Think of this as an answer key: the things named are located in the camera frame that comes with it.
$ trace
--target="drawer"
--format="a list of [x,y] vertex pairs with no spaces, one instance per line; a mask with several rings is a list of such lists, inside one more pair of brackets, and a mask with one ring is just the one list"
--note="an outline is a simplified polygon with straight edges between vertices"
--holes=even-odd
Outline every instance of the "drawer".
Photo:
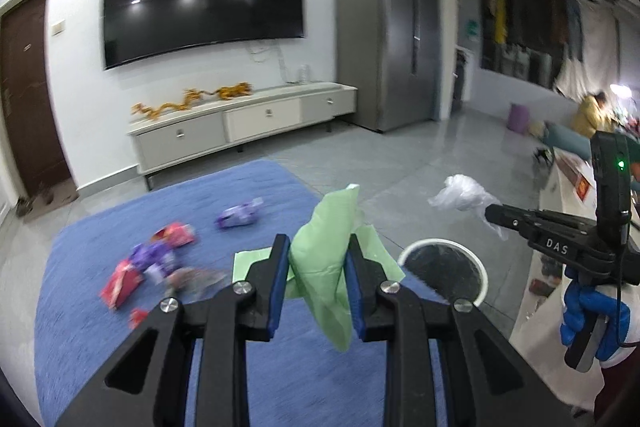
[[334,116],[356,112],[357,89],[341,89],[327,95],[333,102],[331,104]]
[[235,142],[301,123],[300,99],[276,100],[225,112],[229,140]]
[[216,149],[226,143],[221,112],[167,125],[143,133],[136,139],[145,170]]
[[316,123],[334,117],[334,100],[331,93],[307,94],[300,97],[303,123]]

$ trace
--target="green paper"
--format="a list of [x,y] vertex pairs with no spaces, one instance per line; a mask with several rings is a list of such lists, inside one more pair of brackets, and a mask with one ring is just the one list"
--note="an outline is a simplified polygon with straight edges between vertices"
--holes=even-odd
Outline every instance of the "green paper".
[[[404,272],[388,254],[371,225],[361,225],[357,185],[330,192],[314,209],[311,220],[291,241],[286,298],[305,299],[316,322],[336,349],[351,342],[351,314],[344,281],[344,256],[355,233],[366,259],[377,261],[387,279],[401,281]],[[271,248],[242,251],[234,259],[233,281],[245,279],[250,266],[268,258]]]

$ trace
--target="curtain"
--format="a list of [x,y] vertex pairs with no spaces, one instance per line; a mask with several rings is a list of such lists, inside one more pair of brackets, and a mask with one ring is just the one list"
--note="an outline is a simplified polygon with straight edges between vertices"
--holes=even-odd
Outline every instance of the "curtain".
[[618,83],[618,30],[609,6],[577,0],[582,19],[582,60],[565,47],[564,63],[556,80],[558,91],[581,102],[589,93],[609,92]]

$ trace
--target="screw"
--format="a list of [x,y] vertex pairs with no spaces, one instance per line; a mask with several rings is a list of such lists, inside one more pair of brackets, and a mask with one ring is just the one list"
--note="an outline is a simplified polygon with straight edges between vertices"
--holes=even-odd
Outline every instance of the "screw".
[[474,306],[466,299],[458,299],[453,303],[453,308],[460,313],[468,313],[470,312]]
[[175,312],[178,309],[178,305],[179,305],[178,299],[174,299],[173,297],[162,299],[160,301],[160,309],[164,313]]
[[396,281],[384,281],[380,284],[380,289],[384,293],[398,293],[400,291],[400,283]]
[[253,289],[254,287],[251,286],[249,281],[238,281],[234,284],[234,293],[236,295],[246,295]]

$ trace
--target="light switch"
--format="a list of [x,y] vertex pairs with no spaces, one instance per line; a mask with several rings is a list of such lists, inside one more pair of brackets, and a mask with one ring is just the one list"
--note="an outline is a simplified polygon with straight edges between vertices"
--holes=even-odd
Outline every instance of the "light switch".
[[61,20],[51,26],[51,35],[58,35],[65,30],[65,21]]

